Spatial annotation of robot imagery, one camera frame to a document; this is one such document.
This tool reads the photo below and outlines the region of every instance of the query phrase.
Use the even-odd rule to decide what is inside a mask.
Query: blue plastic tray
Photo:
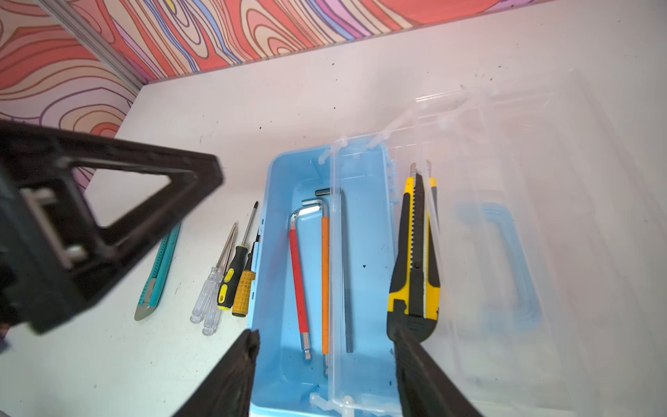
[[[289,252],[289,216],[315,190],[329,187],[328,147],[284,153],[269,166],[248,326],[259,330],[261,347],[251,410],[264,416],[335,415],[309,403],[309,395],[328,397],[321,356],[321,216],[297,223],[313,359],[303,360]]]

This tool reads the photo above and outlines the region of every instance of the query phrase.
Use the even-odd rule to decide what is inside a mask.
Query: white tabletop
[[[0,355],[0,410],[11,417],[174,413],[246,326],[225,314],[206,338],[188,317],[232,223],[242,234],[252,204],[263,201],[269,162],[381,130],[421,95],[581,69],[665,209],[667,3],[634,3],[556,0],[144,87],[118,137],[215,154],[225,184],[184,220],[151,316],[133,319],[156,250],[69,323],[39,337],[25,325],[10,330],[12,347]],[[146,181],[101,172],[86,196],[108,222],[149,190]]]

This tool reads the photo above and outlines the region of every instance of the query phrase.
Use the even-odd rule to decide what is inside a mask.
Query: screwdriver handle
[[[195,307],[192,309],[192,315],[190,316],[191,323],[198,324],[204,319],[209,300],[215,300],[215,293],[217,292],[220,282],[222,282],[222,271],[214,266],[211,268],[211,273],[208,278],[204,281],[199,297],[197,297]]]
[[[249,269],[246,269],[241,274],[241,280],[239,281],[238,289],[236,289],[236,297],[234,298],[234,307],[231,309],[233,316],[247,316],[250,305],[250,288],[254,280],[255,273]]]
[[[220,281],[222,281],[222,272],[220,272],[218,277]],[[201,329],[201,333],[204,336],[210,336],[215,333],[217,330],[217,325],[220,323],[222,310],[217,307],[217,299],[215,298],[216,295],[217,294],[212,294],[211,297],[206,301],[206,306],[204,307],[204,328]]]
[[[234,297],[236,297],[236,289],[239,286],[241,273],[243,272],[243,261],[245,261],[247,253],[247,247],[243,245],[236,247],[234,259],[231,260],[229,270],[222,279],[222,285],[220,285],[220,293],[217,298],[217,307],[220,310],[230,310],[234,305]]]

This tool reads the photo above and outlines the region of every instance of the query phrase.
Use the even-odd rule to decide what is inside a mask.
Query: clear plastic lid
[[[418,99],[331,158],[336,406],[401,414],[386,322],[415,163],[441,283],[422,346],[480,412],[667,410],[666,218],[576,74]]]

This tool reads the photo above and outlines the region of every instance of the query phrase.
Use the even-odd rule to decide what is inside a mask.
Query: screwdriver shaft
[[[250,213],[250,220],[248,220],[248,226],[245,228],[245,234],[243,235],[243,240],[241,240],[241,245],[247,247],[245,244],[246,239],[248,238],[248,232],[250,232],[250,226],[252,226],[252,221],[255,218],[255,212],[257,211],[257,205],[259,201],[255,201],[255,205],[252,207],[252,212]]]
[[[217,264],[215,265],[218,269],[220,269],[220,265],[222,265],[222,259],[224,259],[225,254],[227,254],[227,259],[223,267],[226,268],[227,264],[229,263],[229,255],[231,254],[231,244],[234,242],[234,237],[236,236],[236,227],[238,226],[238,224],[239,222],[234,222],[234,225],[231,227],[231,230],[229,231],[229,236],[227,237],[227,241],[225,242],[225,247],[222,249],[222,252],[220,253],[220,258],[217,260]]]

